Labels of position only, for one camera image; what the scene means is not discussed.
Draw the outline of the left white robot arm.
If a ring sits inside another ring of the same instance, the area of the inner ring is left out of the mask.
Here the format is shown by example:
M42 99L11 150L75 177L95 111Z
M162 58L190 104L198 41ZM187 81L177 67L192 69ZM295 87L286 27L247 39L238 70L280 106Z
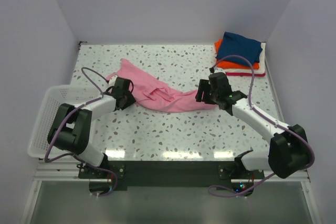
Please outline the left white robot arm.
M91 123L114 111L135 104L134 84L117 77L114 84L88 102L80 105L63 103L59 106L48 133L49 147L44 162L51 163L65 156L73 156L90 166L97 178L108 174L107 156L90 142Z

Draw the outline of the pink t shirt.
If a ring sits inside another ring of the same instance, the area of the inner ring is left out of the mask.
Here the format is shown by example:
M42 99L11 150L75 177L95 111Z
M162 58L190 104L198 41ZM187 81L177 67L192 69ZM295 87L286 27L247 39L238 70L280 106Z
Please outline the pink t shirt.
M214 104L197 102L195 99L197 90L177 91L126 59L121 60L121 68L117 72L107 76L107 81L110 82L114 76L131 80L134 84L132 94L136 103L150 110L183 113L216 108Z

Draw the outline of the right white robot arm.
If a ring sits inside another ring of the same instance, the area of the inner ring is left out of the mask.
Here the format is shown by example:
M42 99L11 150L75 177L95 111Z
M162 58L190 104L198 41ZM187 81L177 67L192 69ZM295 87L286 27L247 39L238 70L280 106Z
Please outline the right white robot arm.
M246 178L253 170L271 170L278 177L287 178L314 163L314 153L303 127L298 124L290 126L258 109L250 94L232 90L223 72L200 80L195 99L215 104L247 123L269 144L269 150L264 153L250 150L235 157L234 173L237 177Z

